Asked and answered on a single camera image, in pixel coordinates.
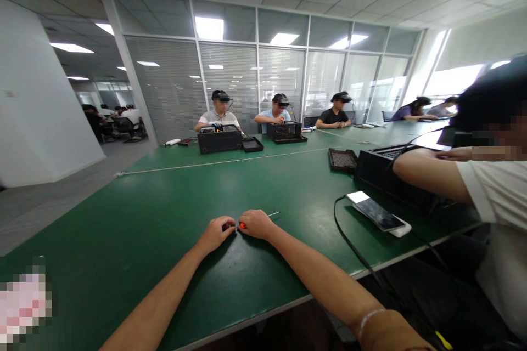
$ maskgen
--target chair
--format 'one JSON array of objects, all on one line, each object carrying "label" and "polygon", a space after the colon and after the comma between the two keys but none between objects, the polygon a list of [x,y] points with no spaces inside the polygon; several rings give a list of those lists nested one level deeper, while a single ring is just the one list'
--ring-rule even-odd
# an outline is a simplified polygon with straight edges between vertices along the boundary
[{"label": "chair", "polygon": [[383,121],[384,122],[391,122],[391,119],[395,115],[397,111],[383,111]]},{"label": "chair", "polygon": [[[139,123],[132,123],[128,118],[113,118],[114,120],[114,126],[117,129],[119,133],[128,133],[130,135],[130,138],[126,141],[123,141],[123,144],[125,143],[137,143],[144,139],[144,128],[143,124],[141,122]],[[134,135],[138,134],[139,138],[134,139]]]},{"label": "chair", "polygon": [[304,127],[311,127],[317,124],[318,117],[305,117],[304,118]]}]

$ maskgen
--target gray floor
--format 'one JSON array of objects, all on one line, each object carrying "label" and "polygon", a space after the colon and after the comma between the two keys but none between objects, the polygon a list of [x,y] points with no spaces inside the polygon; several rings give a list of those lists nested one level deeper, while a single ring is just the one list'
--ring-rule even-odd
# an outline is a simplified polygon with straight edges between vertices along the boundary
[{"label": "gray floor", "polygon": [[55,183],[0,192],[0,256],[50,225],[81,201],[110,183],[114,174],[151,152],[148,139],[102,145],[106,159]]}]

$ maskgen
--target green table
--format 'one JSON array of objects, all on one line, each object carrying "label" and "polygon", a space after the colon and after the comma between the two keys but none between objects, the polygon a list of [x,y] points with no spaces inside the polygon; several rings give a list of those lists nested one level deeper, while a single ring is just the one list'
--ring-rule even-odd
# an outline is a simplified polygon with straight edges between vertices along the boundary
[{"label": "green table", "polygon": [[[281,211],[275,217],[280,227],[357,278],[367,272],[333,220],[333,202],[341,195],[366,191],[434,244],[477,226],[469,207],[423,218],[330,170],[328,147],[358,153],[404,143],[429,127],[402,123],[335,130],[338,135],[315,131],[305,144],[275,145],[264,137],[265,150],[253,154],[200,155],[196,145],[155,150],[7,255],[4,273],[45,259],[52,284],[54,316],[22,348],[97,349],[220,215],[238,218],[249,208]],[[359,144],[363,140],[374,144]],[[337,216],[377,269],[424,249],[413,235],[397,239],[382,233],[348,201],[338,204]],[[237,234],[203,261],[159,349],[200,346],[309,298],[272,247]]]}]

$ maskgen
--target smartphone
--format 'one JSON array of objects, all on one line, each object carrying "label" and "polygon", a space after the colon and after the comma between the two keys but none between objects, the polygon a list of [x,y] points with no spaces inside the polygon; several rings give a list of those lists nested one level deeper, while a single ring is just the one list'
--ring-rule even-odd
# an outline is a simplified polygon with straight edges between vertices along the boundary
[{"label": "smartphone", "polygon": [[400,218],[383,209],[362,191],[348,194],[346,197],[354,203],[353,207],[357,211],[368,217],[382,231],[391,231],[406,226]]}]

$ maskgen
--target small tool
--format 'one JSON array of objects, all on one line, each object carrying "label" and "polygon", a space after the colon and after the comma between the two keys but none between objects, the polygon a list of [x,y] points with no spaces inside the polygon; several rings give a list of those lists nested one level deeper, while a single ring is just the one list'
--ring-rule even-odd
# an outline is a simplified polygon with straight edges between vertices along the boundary
[{"label": "small tool", "polygon": [[[280,211],[277,211],[276,213],[269,214],[268,217],[272,217],[275,214],[280,214]],[[247,225],[245,225],[245,222],[240,222],[240,228],[241,229],[247,229]]]}]

